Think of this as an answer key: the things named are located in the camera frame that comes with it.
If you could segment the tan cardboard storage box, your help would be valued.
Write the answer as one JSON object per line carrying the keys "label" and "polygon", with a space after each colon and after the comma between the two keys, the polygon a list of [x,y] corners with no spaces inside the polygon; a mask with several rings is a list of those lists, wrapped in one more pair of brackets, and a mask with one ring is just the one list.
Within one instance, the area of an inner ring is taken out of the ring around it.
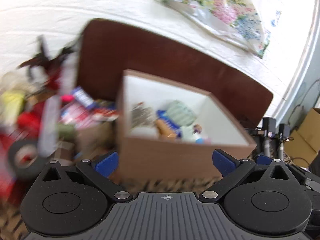
{"label": "tan cardboard storage box", "polygon": [[[181,138],[162,139],[152,127],[131,128],[131,110],[145,102],[155,111],[180,100],[196,114],[190,126],[181,126]],[[123,179],[189,179],[219,176],[212,153],[224,150],[231,156],[247,157],[255,142],[234,116],[210,92],[134,70],[126,70],[117,98],[119,174]],[[194,141],[193,126],[202,126],[205,144]]]}

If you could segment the small figurine doll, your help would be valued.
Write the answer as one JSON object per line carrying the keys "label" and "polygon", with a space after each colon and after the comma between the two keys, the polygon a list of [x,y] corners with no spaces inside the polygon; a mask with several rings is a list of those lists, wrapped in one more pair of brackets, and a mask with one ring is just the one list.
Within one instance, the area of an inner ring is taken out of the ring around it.
{"label": "small figurine doll", "polygon": [[202,126],[199,124],[195,124],[193,126],[193,139],[198,144],[205,144],[207,137],[202,134]]}

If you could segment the cardboard box right background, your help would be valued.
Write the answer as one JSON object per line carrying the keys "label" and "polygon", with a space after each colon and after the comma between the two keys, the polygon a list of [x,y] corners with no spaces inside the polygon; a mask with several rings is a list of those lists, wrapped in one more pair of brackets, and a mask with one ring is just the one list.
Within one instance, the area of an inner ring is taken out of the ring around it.
{"label": "cardboard box right background", "polygon": [[319,153],[319,108],[310,109],[291,137],[293,140],[284,145],[285,153],[297,166],[309,167]]}

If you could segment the green knitted cloth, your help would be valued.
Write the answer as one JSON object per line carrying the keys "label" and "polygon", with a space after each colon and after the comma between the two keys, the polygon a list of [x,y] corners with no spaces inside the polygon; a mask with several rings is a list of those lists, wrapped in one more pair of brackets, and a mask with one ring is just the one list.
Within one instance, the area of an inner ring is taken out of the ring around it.
{"label": "green knitted cloth", "polygon": [[197,114],[180,100],[169,102],[165,107],[165,115],[179,127],[190,126],[197,119]]}

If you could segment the small wooden block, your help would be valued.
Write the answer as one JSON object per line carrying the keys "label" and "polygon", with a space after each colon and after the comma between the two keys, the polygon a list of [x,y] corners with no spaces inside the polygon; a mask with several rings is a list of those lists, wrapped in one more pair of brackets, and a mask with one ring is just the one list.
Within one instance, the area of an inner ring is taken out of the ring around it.
{"label": "small wooden block", "polygon": [[177,138],[176,132],[171,129],[162,119],[157,119],[155,124],[159,131],[160,138],[170,140],[175,140]]}

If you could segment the white plastic case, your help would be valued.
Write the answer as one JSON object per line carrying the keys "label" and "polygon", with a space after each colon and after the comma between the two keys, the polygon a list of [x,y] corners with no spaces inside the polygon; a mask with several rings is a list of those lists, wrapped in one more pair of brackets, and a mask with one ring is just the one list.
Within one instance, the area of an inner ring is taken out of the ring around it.
{"label": "white plastic case", "polygon": [[51,96],[45,101],[37,143],[38,154],[43,158],[48,158],[56,151],[60,108],[61,98],[58,95]]}

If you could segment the blue medicine box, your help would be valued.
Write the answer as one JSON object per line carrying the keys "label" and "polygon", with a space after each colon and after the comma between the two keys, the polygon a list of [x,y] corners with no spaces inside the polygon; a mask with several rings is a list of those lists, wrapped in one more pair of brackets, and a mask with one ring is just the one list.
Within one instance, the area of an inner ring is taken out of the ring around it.
{"label": "blue medicine box", "polygon": [[157,118],[164,121],[165,124],[172,129],[178,138],[181,138],[180,126],[177,126],[169,117],[167,116],[167,111],[165,110],[157,110],[156,111]]}

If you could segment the blue white small carton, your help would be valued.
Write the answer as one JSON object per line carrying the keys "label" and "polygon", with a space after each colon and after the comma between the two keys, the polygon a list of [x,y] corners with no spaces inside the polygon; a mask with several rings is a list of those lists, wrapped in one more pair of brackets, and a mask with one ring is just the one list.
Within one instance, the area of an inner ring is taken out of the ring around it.
{"label": "blue white small carton", "polygon": [[80,86],[72,90],[72,96],[87,110],[97,107],[96,102]]}

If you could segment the black tape roll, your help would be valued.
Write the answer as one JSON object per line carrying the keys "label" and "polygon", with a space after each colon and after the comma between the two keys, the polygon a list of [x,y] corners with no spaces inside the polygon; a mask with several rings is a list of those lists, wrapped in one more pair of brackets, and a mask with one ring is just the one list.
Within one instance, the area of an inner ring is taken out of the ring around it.
{"label": "black tape roll", "polygon": [[35,140],[18,140],[8,150],[8,163],[18,180],[36,178],[48,160],[38,154]]}

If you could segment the red round tin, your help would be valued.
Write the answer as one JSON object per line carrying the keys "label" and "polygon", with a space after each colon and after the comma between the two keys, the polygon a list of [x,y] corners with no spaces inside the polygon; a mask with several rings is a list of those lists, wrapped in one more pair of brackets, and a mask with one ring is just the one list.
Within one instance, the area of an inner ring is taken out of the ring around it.
{"label": "red round tin", "polygon": [[44,102],[33,106],[30,111],[23,111],[17,118],[18,129],[27,133],[29,138],[38,138],[42,113],[44,109]]}

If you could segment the yellow packet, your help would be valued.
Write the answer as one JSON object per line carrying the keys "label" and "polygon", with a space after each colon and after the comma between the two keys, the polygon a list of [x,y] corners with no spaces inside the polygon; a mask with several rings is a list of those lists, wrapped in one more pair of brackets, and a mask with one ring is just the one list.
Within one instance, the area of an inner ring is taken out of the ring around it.
{"label": "yellow packet", "polygon": [[19,90],[6,91],[1,95],[3,104],[4,124],[12,126],[16,124],[17,118],[23,111],[25,92]]}

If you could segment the dark brown wooden board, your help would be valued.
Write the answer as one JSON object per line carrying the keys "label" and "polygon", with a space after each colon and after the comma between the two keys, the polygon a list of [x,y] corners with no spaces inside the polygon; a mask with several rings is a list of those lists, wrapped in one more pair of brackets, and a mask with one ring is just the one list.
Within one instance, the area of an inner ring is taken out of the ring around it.
{"label": "dark brown wooden board", "polygon": [[211,92],[244,127],[257,126],[273,99],[251,77],[180,42],[119,22],[91,20],[82,31],[76,83],[94,98],[113,100],[126,69]]}

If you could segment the floral plastic bag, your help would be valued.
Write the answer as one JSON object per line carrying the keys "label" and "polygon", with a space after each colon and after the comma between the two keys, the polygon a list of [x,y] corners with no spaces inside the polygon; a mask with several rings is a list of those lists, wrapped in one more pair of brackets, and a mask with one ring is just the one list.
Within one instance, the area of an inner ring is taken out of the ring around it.
{"label": "floral plastic bag", "polygon": [[253,0],[163,0],[217,38],[263,58],[266,26]]}

